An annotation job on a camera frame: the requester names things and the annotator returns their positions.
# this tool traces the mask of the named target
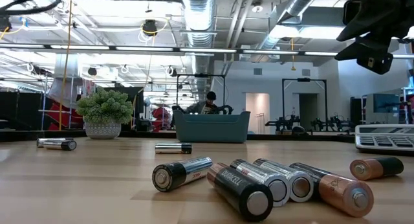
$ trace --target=wooden table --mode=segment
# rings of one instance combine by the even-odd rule
[[[353,159],[376,156],[339,142],[193,144],[192,155],[155,155],[156,142],[173,140],[76,141],[75,151],[36,149],[34,141],[0,143],[1,224],[242,223],[206,179],[160,193],[151,182],[153,168],[197,156],[226,164],[266,157],[352,177]],[[264,223],[414,223],[414,158],[399,158],[405,165],[400,177],[368,182],[375,205],[364,218],[351,218],[325,203],[288,202],[274,208]]]

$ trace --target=silver ductwork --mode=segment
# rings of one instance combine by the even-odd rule
[[[184,17],[187,30],[210,31],[213,30],[215,0],[182,0],[185,6]],[[190,47],[208,48],[213,46],[213,35],[206,33],[188,34]],[[209,71],[209,56],[191,56],[193,73],[213,73]],[[205,96],[204,88],[207,80],[195,79],[199,99]]]
[[[284,3],[281,3],[273,10],[271,14],[271,19],[276,20],[274,21],[274,26],[272,30],[266,35],[264,40],[261,44],[257,46],[256,49],[263,49],[263,50],[271,50],[273,49],[278,41],[279,38],[272,37],[272,31],[277,30],[276,26],[283,21],[286,21],[293,17],[298,17],[301,20],[301,15],[306,11],[306,9],[311,5],[314,0],[287,0]],[[251,57],[251,62],[260,62],[263,61],[264,57],[268,57],[270,61],[271,57],[257,55]]]

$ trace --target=battery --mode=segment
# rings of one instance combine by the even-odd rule
[[[374,205],[373,192],[362,181],[342,177],[300,162],[295,162],[290,167],[310,175],[315,187],[314,197],[321,198],[353,217],[367,215]]]
[[[160,192],[169,192],[181,185],[203,178],[213,164],[209,157],[198,157],[158,165],[153,171],[153,184]]]
[[[36,141],[36,146],[38,148],[43,147],[43,143],[45,142],[63,142],[65,140],[73,140],[72,137],[60,137],[60,138],[40,138]]]
[[[184,153],[190,154],[191,143],[157,143],[155,153]]]
[[[272,211],[272,192],[223,163],[208,170],[207,180],[247,221],[263,221]]]
[[[43,143],[43,147],[48,150],[72,151],[76,149],[76,141],[74,140],[47,141]]]
[[[404,170],[404,165],[396,157],[380,157],[354,160],[349,169],[355,178],[369,180],[397,175]]]
[[[280,207],[289,200],[290,186],[286,177],[276,172],[260,168],[242,159],[234,160],[230,167],[254,181],[268,186],[272,192],[273,207]]]
[[[260,168],[276,172],[285,177],[291,188],[290,198],[295,202],[306,202],[313,195],[313,182],[305,172],[290,168],[288,166],[267,159],[257,159],[253,164]]]

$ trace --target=man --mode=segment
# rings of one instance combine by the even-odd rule
[[[214,100],[216,99],[215,93],[210,91],[207,93],[207,100],[200,101],[196,104],[187,107],[187,113],[198,113],[198,114],[211,114],[214,113],[214,110],[217,109],[217,106],[214,104]]]

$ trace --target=potted plant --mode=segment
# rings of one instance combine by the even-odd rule
[[[96,93],[78,101],[76,112],[83,116],[86,135],[92,139],[113,139],[119,136],[121,124],[131,121],[132,103],[128,95],[117,91],[105,91],[99,87]]]

